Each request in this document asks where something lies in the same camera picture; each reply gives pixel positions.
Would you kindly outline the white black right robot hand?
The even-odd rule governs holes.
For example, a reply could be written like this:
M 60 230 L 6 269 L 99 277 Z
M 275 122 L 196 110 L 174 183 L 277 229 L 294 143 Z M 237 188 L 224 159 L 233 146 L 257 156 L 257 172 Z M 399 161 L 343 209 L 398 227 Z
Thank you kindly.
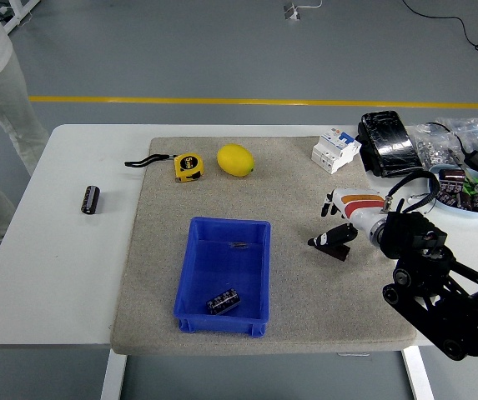
M 362 231 L 378 247 L 387 219 L 384 207 L 385 200 L 374 190 L 336 188 L 326 195 L 321 216 L 340 213 L 344 222 L 311 238 L 308 245 L 318 249 L 335 248 L 354 240 Z

